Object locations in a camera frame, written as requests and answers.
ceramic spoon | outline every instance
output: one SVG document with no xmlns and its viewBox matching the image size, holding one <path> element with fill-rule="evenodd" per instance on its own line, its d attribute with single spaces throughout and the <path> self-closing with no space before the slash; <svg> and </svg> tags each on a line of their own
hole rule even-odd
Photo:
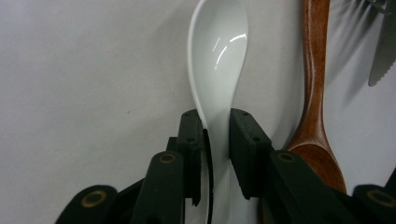
<svg viewBox="0 0 396 224">
<path fill-rule="evenodd" d="M 210 139 L 214 175 L 212 223 L 228 223 L 228 127 L 247 35 L 248 17 L 241 0 L 199 2 L 189 31 L 188 67 L 194 102 Z"/>
<path fill-rule="evenodd" d="M 323 124 L 326 34 L 330 0 L 304 0 L 304 112 L 287 150 L 299 154 L 330 187 L 346 192 Z"/>
</svg>

knife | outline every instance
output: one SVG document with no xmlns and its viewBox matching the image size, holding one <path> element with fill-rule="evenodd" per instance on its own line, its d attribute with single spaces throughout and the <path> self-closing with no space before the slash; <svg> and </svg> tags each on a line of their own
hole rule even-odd
<svg viewBox="0 0 396 224">
<path fill-rule="evenodd" d="M 373 87 L 396 60 L 396 1 L 370 0 L 370 2 L 384 14 L 369 78 L 369 86 Z"/>
</svg>

wooden spoon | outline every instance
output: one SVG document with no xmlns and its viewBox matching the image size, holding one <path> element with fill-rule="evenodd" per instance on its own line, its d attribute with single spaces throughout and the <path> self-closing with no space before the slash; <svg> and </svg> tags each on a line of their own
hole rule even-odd
<svg viewBox="0 0 396 224">
<path fill-rule="evenodd" d="M 346 192 L 323 124 L 329 4 L 330 0 L 304 0 L 304 111 L 286 150 L 299 154 L 328 186 Z"/>
</svg>

